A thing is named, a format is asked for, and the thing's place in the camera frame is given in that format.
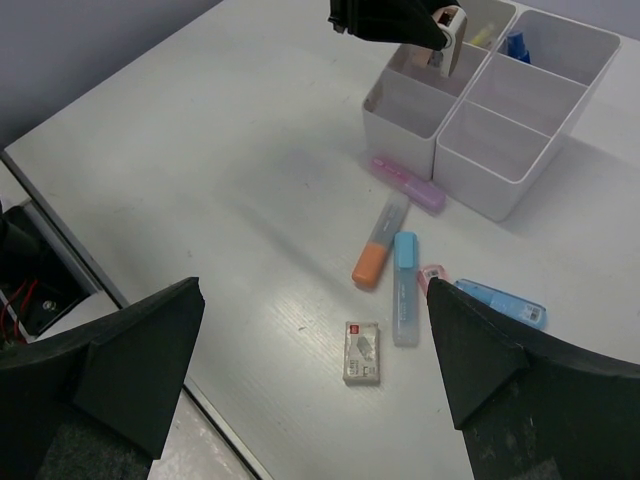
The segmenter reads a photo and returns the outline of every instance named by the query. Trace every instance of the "blue object in organizer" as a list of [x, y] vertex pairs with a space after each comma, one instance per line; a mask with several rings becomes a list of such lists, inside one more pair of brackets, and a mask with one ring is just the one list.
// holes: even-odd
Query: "blue object in organizer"
[[507, 35], [507, 55], [521, 62], [531, 64], [529, 50], [524, 44], [524, 33], [514, 30]]
[[542, 305], [471, 280], [458, 280], [455, 285], [476, 300], [525, 325], [542, 330], [547, 324], [547, 309]]

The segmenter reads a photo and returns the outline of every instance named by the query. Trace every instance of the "eraser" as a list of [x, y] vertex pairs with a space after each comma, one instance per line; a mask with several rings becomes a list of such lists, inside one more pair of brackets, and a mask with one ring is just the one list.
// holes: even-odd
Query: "eraser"
[[380, 383], [379, 335], [377, 323], [347, 322], [342, 376], [347, 385]]

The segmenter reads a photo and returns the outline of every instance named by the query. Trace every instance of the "yellow highlighter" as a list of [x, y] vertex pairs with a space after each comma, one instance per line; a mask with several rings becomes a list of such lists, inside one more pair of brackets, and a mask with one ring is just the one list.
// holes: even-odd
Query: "yellow highlighter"
[[495, 38], [493, 37], [493, 32], [495, 32], [495, 30], [496, 26], [493, 23], [490, 23], [480, 30], [480, 32], [473, 37], [469, 43], [480, 48], [491, 48], [492, 43], [495, 41]]
[[351, 274], [359, 287], [375, 288], [378, 284], [393, 246], [393, 237], [400, 230], [407, 210], [409, 197], [400, 192], [392, 192]]

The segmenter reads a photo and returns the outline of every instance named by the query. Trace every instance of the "highlighter cap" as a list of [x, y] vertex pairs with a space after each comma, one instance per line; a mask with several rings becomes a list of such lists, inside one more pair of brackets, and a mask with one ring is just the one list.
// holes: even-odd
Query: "highlighter cap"
[[531, 63], [529, 50], [524, 44], [524, 33], [514, 30], [507, 35], [507, 55], [525, 63]]
[[393, 242], [396, 270], [417, 270], [418, 237], [413, 232], [399, 232]]
[[351, 279], [363, 288], [375, 288], [382, 275], [389, 250], [377, 243], [368, 243], [353, 269]]
[[404, 192], [428, 213], [440, 213], [447, 203], [447, 195], [442, 190], [415, 177], [404, 185]]

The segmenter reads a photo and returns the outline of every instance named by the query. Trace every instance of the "floor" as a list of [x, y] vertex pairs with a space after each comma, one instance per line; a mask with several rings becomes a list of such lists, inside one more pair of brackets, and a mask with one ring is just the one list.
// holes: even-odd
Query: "floor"
[[162, 458], [149, 480], [253, 480], [193, 401], [183, 392]]

